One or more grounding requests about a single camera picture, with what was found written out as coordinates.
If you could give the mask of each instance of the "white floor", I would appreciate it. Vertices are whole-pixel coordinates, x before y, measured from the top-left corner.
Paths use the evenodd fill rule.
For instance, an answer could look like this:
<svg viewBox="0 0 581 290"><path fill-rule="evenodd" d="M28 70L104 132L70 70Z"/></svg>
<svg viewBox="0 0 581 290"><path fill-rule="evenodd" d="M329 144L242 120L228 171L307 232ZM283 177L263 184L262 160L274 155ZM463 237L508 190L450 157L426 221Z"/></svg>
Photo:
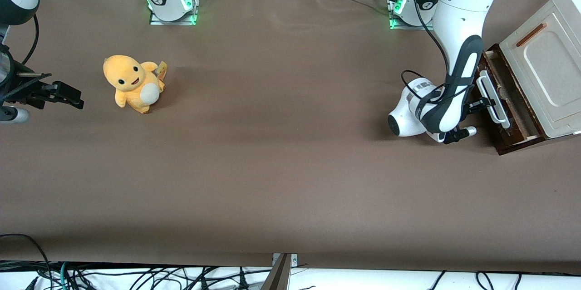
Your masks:
<svg viewBox="0 0 581 290"><path fill-rule="evenodd" d="M245 267L245 271L262 270L264 267ZM130 270L98 270L100 273L127 273L135 271L147 271L147 269ZM189 278L195 278L202 271L201 268L187 268ZM237 275L238 267L221 267L212 271L207 277L225 277ZM291 272L289 290L428 290L434 280L440 274L437 271L372 271L372 270L331 270L331 269L293 269ZM3 272L0 273L0 290L23 290L37 276L35 272ZM97 290L128 290L139 277L137 275L103 276L89 275L87 278ZM249 284L264 281L267 273L248 274L246 280ZM516 274L488 273L495 290L513 290L517 281ZM185 287L185 280L177 276L170 276L172 280L162 281L155 290L180 290ZM148 281L141 290L151 288L153 280ZM487 286L485 278L481 282ZM236 286L236 282L226 280L212 287L211 290L230 290ZM50 282L39 278L35 290L43 290L50 287ZM200 290L198 284L193 290ZM447 272L444 274L436 290L479 290L475 273ZM579 290L581 289L581 277L547 276L547 275L523 275L518 290Z"/></svg>

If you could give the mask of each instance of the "table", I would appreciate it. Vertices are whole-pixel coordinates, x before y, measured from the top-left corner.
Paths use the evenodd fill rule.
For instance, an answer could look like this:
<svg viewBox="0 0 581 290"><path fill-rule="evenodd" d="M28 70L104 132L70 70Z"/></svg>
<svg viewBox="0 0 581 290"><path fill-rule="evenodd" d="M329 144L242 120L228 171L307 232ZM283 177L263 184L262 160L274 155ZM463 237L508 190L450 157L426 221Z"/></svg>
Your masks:
<svg viewBox="0 0 581 290"><path fill-rule="evenodd" d="M499 42L547 0L496 0ZM443 79L422 31L381 0L201 0L195 27L149 26L143 0L41 0L27 64L81 89L0 128L0 230L53 261L581 272L581 139L498 157L397 138L400 72ZM23 58L32 23L8 45ZM103 59L169 65L141 115L115 105ZM0 259L39 259L2 243Z"/></svg>

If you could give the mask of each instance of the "green cable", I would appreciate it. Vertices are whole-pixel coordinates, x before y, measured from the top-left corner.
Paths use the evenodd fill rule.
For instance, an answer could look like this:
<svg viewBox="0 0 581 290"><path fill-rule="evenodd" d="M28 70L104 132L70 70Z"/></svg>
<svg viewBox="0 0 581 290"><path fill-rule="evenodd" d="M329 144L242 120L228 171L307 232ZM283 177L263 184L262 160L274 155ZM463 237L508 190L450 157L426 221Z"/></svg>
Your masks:
<svg viewBox="0 0 581 290"><path fill-rule="evenodd" d="M68 290L67 285L64 283L64 266L67 264L65 261L62 266L60 266L60 286L63 287L63 290Z"/></svg>

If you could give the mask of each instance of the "stuffed animal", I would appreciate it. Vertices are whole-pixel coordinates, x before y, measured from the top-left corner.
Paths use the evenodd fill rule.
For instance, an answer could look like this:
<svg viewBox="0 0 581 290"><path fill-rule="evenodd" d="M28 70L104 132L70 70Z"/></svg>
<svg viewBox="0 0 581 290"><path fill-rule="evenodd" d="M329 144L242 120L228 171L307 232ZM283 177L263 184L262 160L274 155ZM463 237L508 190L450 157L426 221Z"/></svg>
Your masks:
<svg viewBox="0 0 581 290"><path fill-rule="evenodd" d="M103 73L107 81L116 88L115 102L120 108L128 103L140 113L148 113L149 106L158 101L159 94L166 88L163 79L167 64L162 61L139 64L125 55L113 55L105 59Z"/></svg>

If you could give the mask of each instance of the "plush toy tag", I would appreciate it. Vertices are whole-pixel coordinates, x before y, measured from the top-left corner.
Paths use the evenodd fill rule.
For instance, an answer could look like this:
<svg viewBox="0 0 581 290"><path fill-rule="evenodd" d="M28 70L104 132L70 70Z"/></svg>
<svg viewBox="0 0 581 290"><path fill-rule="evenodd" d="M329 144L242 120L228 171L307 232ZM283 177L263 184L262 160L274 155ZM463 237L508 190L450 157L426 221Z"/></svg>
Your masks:
<svg viewBox="0 0 581 290"><path fill-rule="evenodd" d="M155 75L157 75L158 80L163 81L163 79L166 77L166 72L167 72L167 64L162 61L158 68L155 70Z"/></svg>

